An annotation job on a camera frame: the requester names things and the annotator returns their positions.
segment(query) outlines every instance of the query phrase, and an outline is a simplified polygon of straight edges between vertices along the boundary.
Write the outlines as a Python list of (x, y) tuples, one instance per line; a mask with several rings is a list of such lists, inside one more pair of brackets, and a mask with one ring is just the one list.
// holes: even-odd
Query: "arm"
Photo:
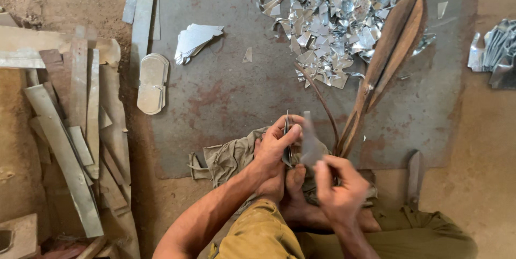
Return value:
[[(331, 166), (342, 180), (333, 187)], [(360, 230), (357, 213), (365, 199), (369, 183), (353, 168), (347, 159), (326, 155), (315, 166), (317, 197), (321, 210), (339, 238), (345, 255), (358, 259), (379, 259)]]
[[(292, 115), (295, 123), (302, 117)], [(261, 143), (258, 157), (255, 157), (240, 173), (222, 186), (210, 191), (170, 226), (154, 251), (153, 259), (197, 258), (197, 255), (224, 226), (236, 210), (258, 187), (275, 177), (284, 164), (283, 150), (301, 133), (301, 127), (294, 125), (283, 136), (285, 116), (272, 125)]]

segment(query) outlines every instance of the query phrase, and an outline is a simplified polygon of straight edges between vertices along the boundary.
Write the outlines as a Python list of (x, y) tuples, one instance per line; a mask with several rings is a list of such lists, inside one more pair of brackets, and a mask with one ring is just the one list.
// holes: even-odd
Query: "khaki pants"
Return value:
[[(382, 232), (366, 233), (367, 241), (382, 259), (388, 258), (475, 258), (477, 247), (471, 237), (440, 212), (383, 210), (376, 200), (372, 208)], [(343, 258), (335, 235), (294, 233), (287, 227), (276, 205), (258, 200), (231, 226), (215, 259), (317, 259)]]

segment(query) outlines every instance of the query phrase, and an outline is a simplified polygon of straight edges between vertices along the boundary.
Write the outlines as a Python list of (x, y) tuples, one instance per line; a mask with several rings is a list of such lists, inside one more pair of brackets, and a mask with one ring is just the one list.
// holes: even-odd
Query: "dusty floor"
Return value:
[[(124, 0), (0, 0), (25, 27), (72, 33), (78, 24), (94, 26), (99, 36), (116, 38), (126, 72), (131, 27), (123, 23)], [(513, 0), (479, 0), (476, 30), (484, 33), (501, 18), (516, 19)], [(508, 258), (516, 253), (516, 91), (494, 91), (488, 76), (464, 69), (460, 122), (448, 167), (427, 172), (421, 208), (441, 210), (474, 237), (478, 258)], [(147, 117), (135, 107), (136, 91), (123, 88), (132, 162), (134, 212), (142, 258), (150, 258), (167, 227), (211, 189), (208, 181), (159, 180), (156, 150)], [(403, 202), (406, 171), (376, 171), (380, 198)]]

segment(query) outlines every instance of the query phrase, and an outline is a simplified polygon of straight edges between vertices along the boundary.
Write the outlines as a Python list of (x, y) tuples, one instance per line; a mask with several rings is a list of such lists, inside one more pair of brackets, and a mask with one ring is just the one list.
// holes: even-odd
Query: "hand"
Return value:
[[(332, 186), (331, 166), (337, 170), (342, 185)], [(343, 226), (351, 226), (365, 200), (367, 182), (344, 158), (325, 155), (314, 167), (319, 205), (328, 220)]]
[(297, 115), (289, 115), (289, 118), (295, 124), (287, 135), (283, 136), (286, 119), (286, 115), (283, 115), (265, 132), (265, 136), (260, 143), (260, 151), (255, 155), (255, 161), (258, 162), (255, 165), (259, 165), (261, 170), (266, 171), (268, 178), (273, 178), (280, 173), (283, 150), (294, 143), (301, 135), (301, 126), (298, 123), (302, 123), (304, 118)]

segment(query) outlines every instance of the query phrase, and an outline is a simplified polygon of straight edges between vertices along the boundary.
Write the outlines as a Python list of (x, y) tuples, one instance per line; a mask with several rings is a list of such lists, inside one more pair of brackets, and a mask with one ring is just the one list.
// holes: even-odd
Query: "rusty metal plate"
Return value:
[[(162, 39), (152, 52), (173, 60), (177, 34), (188, 25), (224, 26), (187, 65), (171, 64), (167, 103), (151, 117), (159, 159), (158, 178), (190, 175), (188, 154), (244, 137), (286, 113), (310, 111), (316, 133), (329, 148), (333, 133), (326, 113), (312, 92), (297, 81), (295, 53), (280, 30), (270, 31), (273, 18), (256, 8), (257, 0), (160, 0)], [(398, 80), (375, 110), (366, 115), (362, 135), (350, 159), (360, 169), (406, 168), (410, 152), (421, 150), (429, 167), (445, 166), (455, 127), (461, 68), (471, 38), (461, 30), (476, 12), (476, 0), (427, 0), (429, 33), (437, 40), (405, 64), (412, 76)], [(437, 4), (448, 1), (445, 18)], [(282, 12), (288, 5), (282, 4)], [(242, 63), (247, 48), (252, 62)], [(352, 109), (358, 80), (343, 90), (319, 83), (342, 130)]]

